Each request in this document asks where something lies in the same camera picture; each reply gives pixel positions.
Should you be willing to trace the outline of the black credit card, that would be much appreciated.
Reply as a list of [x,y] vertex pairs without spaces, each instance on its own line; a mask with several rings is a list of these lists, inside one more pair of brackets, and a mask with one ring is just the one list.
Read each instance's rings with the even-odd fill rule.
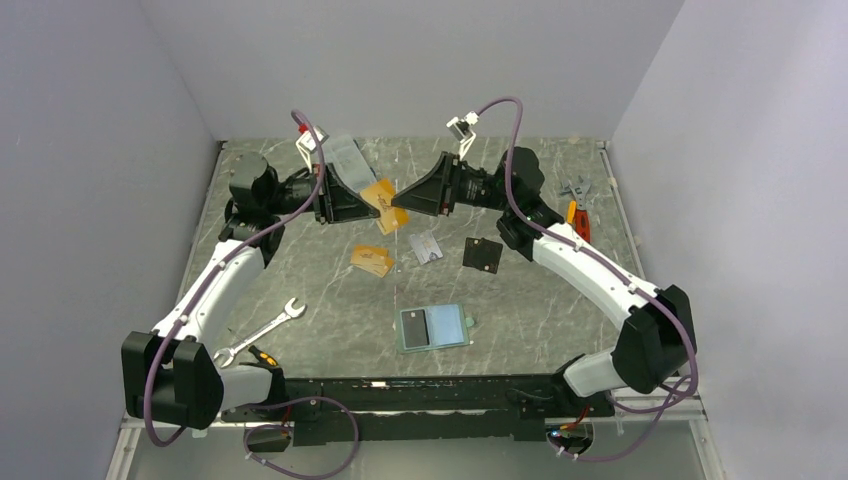
[[405,310],[400,313],[403,345],[406,349],[430,345],[427,316],[424,309]]
[[478,271],[496,274],[503,252],[503,245],[486,238],[468,237],[465,240],[462,265]]

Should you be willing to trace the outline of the green card holder wallet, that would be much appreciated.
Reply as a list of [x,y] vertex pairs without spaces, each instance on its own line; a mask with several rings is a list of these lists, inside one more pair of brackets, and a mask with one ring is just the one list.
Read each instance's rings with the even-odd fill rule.
[[[403,345],[400,313],[405,310],[415,309],[424,309],[426,311],[430,345],[406,349]],[[398,309],[395,312],[394,318],[396,349],[400,354],[412,354],[468,346],[472,343],[469,329],[474,326],[475,320],[466,315],[462,305],[456,303]]]

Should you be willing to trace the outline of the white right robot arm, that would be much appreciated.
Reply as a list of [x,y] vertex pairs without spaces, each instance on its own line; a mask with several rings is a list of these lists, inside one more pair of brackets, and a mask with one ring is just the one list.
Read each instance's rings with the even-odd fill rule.
[[529,148],[505,152],[493,173],[444,152],[392,204],[430,216],[449,215],[458,204],[499,211],[496,226],[510,249],[564,279],[612,321],[619,331],[613,347],[562,367],[550,391],[557,411],[574,415],[591,395],[618,388],[653,392],[697,352],[688,295],[675,285],[659,288],[603,255],[542,199],[544,181]]

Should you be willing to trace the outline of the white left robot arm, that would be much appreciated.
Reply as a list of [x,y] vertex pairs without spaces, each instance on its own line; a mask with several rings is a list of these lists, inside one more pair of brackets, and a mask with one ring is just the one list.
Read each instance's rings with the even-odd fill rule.
[[359,155],[323,165],[311,159],[285,179],[262,155],[240,155],[207,265],[164,319],[147,332],[131,332],[121,346],[128,415],[197,430],[242,406],[264,420],[279,417],[289,399],[282,368],[267,360],[229,366],[205,343],[278,251],[282,220],[308,213],[321,224],[375,219],[377,209],[359,195],[374,181]]

